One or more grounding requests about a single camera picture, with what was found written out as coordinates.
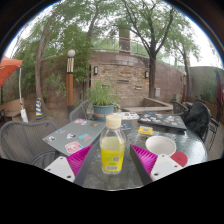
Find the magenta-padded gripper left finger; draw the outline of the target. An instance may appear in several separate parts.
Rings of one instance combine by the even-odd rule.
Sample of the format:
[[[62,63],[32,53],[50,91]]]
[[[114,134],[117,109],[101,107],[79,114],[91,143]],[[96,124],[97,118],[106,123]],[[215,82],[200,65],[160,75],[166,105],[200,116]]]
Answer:
[[[82,186],[94,154],[95,149],[89,145],[68,157],[59,156],[45,171]]]

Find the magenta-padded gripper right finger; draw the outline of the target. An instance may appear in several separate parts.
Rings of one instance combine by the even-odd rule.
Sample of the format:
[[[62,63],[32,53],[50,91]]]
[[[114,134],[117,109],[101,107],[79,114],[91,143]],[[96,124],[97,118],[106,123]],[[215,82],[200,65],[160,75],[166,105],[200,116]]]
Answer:
[[[130,145],[130,155],[144,185],[182,169],[182,166],[169,156],[156,155],[136,145]]]

